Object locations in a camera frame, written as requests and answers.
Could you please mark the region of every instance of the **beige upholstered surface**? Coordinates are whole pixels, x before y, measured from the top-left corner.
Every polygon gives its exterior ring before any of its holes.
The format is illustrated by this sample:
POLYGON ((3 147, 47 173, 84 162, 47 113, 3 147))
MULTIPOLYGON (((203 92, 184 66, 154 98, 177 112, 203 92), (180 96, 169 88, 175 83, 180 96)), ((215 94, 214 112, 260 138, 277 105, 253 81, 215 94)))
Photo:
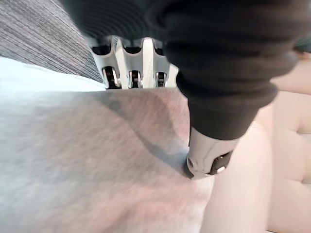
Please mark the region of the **beige upholstered surface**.
POLYGON ((269 230, 311 232, 311 62, 274 82, 274 185, 269 230))

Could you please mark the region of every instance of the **gray striped fabric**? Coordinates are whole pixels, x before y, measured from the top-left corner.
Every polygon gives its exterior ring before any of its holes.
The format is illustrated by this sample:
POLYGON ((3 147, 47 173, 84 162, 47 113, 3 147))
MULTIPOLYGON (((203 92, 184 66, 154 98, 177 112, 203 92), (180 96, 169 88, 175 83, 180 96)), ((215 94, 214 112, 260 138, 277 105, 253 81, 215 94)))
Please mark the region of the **gray striped fabric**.
POLYGON ((101 80, 83 38, 56 0, 1 0, 0 56, 101 80))

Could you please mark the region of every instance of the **silver metal part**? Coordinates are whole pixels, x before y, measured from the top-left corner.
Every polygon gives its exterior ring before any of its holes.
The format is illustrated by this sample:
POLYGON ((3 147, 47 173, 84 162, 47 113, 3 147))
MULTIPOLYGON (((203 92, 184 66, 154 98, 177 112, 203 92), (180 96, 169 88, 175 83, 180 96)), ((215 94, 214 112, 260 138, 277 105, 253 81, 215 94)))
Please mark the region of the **silver metal part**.
MULTIPOLYGON (((129 41, 127 40, 122 40, 123 46, 126 44, 130 44, 129 41)), ((125 61, 125 66, 127 69, 127 79, 128 79, 128 87, 129 88, 142 88, 143 87, 143 48, 142 48, 142 44, 143 41, 141 42, 141 44, 139 44, 138 42, 136 43, 137 48, 141 48, 139 52, 137 53, 129 53, 125 50, 125 48, 123 47, 123 55, 124 55, 124 61, 125 61), (138 71, 138 76, 139 76, 139 83, 138 86, 135 86, 133 84, 133 79, 132 79, 132 71, 138 71)))
MULTIPOLYGON (((120 87, 121 81, 120 81, 120 79, 117 78, 117 74, 116 74, 115 69, 113 67, 111 69, 112 69, 112 73, 113 73, 114 84, 115 84, 115 86, 120 87)), ((105 80, 106 82, 108 82, 109 77, 107 75, 105 68, 102 69, 102 73, 103 73, 103 81, 105 80)))
POLYGON ((135 73, 135 71, 130 71, 129 72, 129 74, 128 74, 128 76, 129 76, 129 78, 128 78, 128 87, 129 88, 134 88, 135 86, 135 84, 134 84, 134 82, 133 81, 135 81, 136 83, 137 83, 137 87, 136 88, 142 88, 142 76, 140 75, 140 72, 139 71, 136 71, 137 72, 137 77, 134 77, 134 73, 135 73))
POLYGON ((239 139, 218 140, 191 129, 187 167, 193 179, 200 179, 225 170, 239 139))
POLYGON ((106 67, 112 67, 112 72, 114 75, 114 83, 117 87, 121 87, 121 80, 120 80, 120 71, 119 66, 116 58, 116 54, 113 48, 107 55, 97 55, 92 50, 91 53, 94 57, 95 64, 97 69, 103 79, 103 84, 106 89, 109 89, 109 80, 107 79, 107 75, 104 72, 106 67))
POLYGON ((159 73, 164 73, 164 86, 166 86, 166 82, 169 79, 169 73, 170 73, 170 63, 167 60, 166 56, 164 55, 159 55, 156 52, 156 49, 162 49, 162 43, 160 43, 157 40, 152 39, 153 44, 154 44, 154 51, 153 51, 153 68, 154 68, 154 87, 158 87, 158 78, 159 78, 159 73))

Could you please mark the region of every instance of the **black rubber sleeve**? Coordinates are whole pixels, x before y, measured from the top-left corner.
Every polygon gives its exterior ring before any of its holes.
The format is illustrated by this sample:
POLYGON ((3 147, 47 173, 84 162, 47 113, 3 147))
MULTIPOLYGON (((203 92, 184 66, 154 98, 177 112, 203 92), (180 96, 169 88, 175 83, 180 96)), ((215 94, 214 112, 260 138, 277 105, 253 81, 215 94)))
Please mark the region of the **black rubber sleeve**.
POLYGON ((241 137, 277 94, 311 31, 309 0, 61 0, 89 46, 153 37, 179 68, 190 124, 212 138, 241 137))
POLYGON ((179 67, 191 125, 212 138, 241 137, 296 62, 295 42, 310 31, 307 0, 179 1, 160 19, 165 54, 179 67))

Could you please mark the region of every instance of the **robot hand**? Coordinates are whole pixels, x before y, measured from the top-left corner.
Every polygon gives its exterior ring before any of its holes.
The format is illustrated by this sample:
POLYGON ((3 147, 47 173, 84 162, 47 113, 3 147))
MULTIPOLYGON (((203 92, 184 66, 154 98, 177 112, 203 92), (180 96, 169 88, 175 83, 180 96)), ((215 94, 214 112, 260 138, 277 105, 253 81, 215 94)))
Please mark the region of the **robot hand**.
POLYGON ((107 89, 120 89, 111 35, 121 38, 129 88, 143 87, 142 38, 154 39, 154 87, 169 62, 188 98, 186 170, 224 170, 238 139, 296 62, 295 42, 310 31, 309 0, 61 0, 92 50, 107 89))

